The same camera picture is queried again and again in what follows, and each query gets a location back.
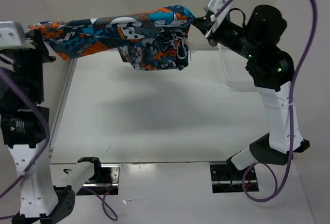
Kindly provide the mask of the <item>colourful patterned shorts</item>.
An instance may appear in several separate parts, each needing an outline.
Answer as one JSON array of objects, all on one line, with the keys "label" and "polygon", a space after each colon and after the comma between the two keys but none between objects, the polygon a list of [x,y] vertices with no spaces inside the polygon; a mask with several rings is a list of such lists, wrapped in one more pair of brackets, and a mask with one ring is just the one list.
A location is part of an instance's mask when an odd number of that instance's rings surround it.
[{"label": "colourful patterned shorts", "polygon": [[183,70],[189,64],[188,33],[195,16],[174,5],[118,17],[44,21],[30,25],[63,60],[117,49],[134,69]]}]

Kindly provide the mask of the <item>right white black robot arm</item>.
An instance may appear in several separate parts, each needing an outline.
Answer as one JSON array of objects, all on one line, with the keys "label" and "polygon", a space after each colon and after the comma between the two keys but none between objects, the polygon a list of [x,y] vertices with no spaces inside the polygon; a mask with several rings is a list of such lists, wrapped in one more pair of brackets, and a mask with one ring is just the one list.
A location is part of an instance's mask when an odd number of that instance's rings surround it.
[{"label": "right white black robot arm", "polygon": [[281,12],[269,5],[254,8],[248,21],[241,26],[226,15],[216,31],[211,32],[211,45],[220,44],[247,59],[246,70],[252,77],[266,111],[269,132],[226,161],[226,173],[238,179],[244,170],[256,163],[286,165],[292,153],[302,153],[310,147],[303,139],[296,118],[290,126],[289,90],[294,76],[291,56],[277,47],[287,27]]}]

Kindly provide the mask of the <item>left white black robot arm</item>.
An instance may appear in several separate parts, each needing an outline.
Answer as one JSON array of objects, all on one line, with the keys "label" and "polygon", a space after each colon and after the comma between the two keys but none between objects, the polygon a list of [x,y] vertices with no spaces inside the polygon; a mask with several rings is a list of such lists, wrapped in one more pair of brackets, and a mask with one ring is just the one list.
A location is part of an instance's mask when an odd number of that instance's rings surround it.
[{"label": "left white black robot arm", "polygon": [[1,23],[1,130],[15,162],[21,207],[12,223],[58,223],[74,208],[75,197],[87,182],[103,176],[96,157],[83,157],[58,185],[52,183],[48,124],[44,100],[43,65],[54,61],[39,31],[25,34],[20,23]]}]

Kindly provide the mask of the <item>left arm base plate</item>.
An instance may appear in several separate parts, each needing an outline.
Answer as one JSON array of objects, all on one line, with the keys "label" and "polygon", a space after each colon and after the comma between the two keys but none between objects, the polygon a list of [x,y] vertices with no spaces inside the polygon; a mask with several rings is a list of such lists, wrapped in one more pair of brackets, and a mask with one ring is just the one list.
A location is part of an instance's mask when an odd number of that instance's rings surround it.
[{"label": "left arm base plate", "polygon": [[103,164],[98,178],[88,180],[78,191],[78,196],[92,195],[90,189],[100,196],[117,195],[119,191],[120,165]]}]

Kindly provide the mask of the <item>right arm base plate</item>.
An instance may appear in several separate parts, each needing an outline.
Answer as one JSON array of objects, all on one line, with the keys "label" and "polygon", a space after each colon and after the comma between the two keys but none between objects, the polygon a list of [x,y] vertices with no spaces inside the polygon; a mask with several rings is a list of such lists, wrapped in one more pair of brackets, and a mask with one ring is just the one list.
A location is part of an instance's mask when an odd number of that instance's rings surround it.
[{"label": "right arm base plate", "polygon": [[[243,171],[229,170],[226,162],[215,162],[209,164],[212,182],[212,192],[216,193],[240,193],[243,192],[242,179]],[[259,191],[257,176],[252,168],[244,180],[244,185],[248,192]]]}]

